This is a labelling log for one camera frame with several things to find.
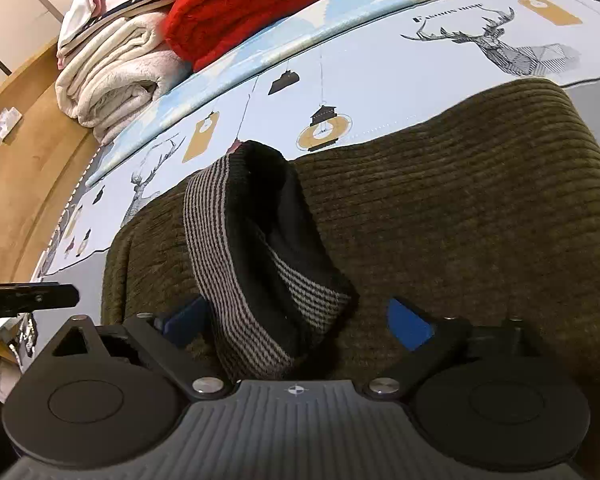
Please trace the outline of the brown corduroy pants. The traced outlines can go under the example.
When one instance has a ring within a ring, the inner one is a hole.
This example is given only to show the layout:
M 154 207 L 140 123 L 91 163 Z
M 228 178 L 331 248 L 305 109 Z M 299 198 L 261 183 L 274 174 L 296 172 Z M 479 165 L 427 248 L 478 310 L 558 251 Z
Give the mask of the brown corduroy pants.
M 576 461 L 600 479 L 600 147 L 545 79 L 292 161 L 235 144 L 122 226 L 102 319 L 204 299 L 190 353 L 230 378 L 364 384 L 404 351 L 394 297 L 530 323 L 590 402 Z

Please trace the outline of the tissue pack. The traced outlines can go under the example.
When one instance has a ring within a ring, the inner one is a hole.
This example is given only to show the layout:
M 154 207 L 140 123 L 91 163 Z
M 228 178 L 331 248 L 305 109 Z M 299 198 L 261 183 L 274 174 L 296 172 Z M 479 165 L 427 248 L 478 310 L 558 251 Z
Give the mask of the tissue pack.
M 12 132 L 12 129 L 18 125 L 22 114 L 15 107 L 4 108 L 0 113 L 0 145 L 3 144 L 6 136 Z

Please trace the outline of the cream folded quilt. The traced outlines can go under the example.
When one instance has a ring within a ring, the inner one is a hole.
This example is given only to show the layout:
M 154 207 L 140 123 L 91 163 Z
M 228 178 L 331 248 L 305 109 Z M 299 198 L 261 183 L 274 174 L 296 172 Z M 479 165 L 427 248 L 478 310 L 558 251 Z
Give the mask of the cream folded quilt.
M 190 74 L 163 37 L 164 12 L 118 18 L 98 32 L 55 82 L 59 109 L 111 143 L 155 100 Z

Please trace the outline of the printed fashion home bedsheet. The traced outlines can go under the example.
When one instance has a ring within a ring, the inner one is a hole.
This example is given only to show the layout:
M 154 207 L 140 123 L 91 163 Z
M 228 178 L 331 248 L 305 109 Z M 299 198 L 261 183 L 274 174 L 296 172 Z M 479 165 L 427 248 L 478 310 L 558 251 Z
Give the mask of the printed fashion home bedsheet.
M 104 252 L 140 208 L 236 143 L 294 159 L 379 138 L 531 77 L 566 88 L 600 80 L 600 0 L 438 0 L 235 81 L 199 73 L 92 159 L 34 277 Z

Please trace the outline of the blue white patterned sheet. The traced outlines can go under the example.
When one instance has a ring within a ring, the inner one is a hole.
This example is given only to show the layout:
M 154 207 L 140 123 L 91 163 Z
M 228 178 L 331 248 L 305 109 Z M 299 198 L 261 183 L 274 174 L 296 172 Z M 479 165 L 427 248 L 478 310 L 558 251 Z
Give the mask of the blue white patterned sheet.
M 151 104 L 114 140 L 86 179 L 89 188 L 184 117 L 250 77 L 378 18 L 431 0 L 318 0 L 265 27 Z

